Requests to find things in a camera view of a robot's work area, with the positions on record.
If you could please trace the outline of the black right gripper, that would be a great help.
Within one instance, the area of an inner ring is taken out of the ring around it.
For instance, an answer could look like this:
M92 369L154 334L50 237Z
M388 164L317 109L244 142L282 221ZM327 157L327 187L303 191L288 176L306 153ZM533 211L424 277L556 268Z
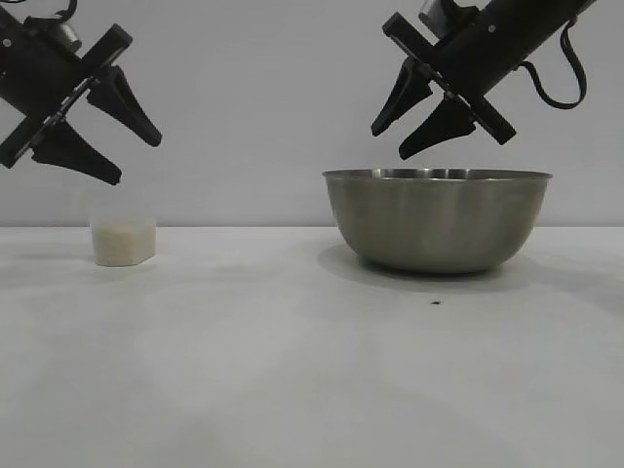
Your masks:
M569 31L588 1L490 1L483 8L454 1L428 1L420 20L436 35L430 43L401 14L383 25L384 34L406 54L394 87L370 129L384 133L414 106L429 98L432 83L444 92L442 102L399 146L402 160L445 141L466 137L482 127L499 144L514 137L512 125L486 95L510 72L524 68L540 98L570 110L575 102L557 101L543 88L528 56L555 32L576 76L579 95L587 94L586 72L572 48Z

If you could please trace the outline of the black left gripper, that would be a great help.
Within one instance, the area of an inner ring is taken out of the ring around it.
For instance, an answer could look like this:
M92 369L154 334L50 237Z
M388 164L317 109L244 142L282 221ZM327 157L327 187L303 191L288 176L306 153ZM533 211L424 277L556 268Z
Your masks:
M68 7L48 18L15 18L1 12L1 99L23 119L1 143L1 164L12 168L24 153L38 164L67 169L109 185L122 171L68 123L80 98L123 124L145 143L159 146L162 134L146 115L115 61L132 36L113 24L83 56Z

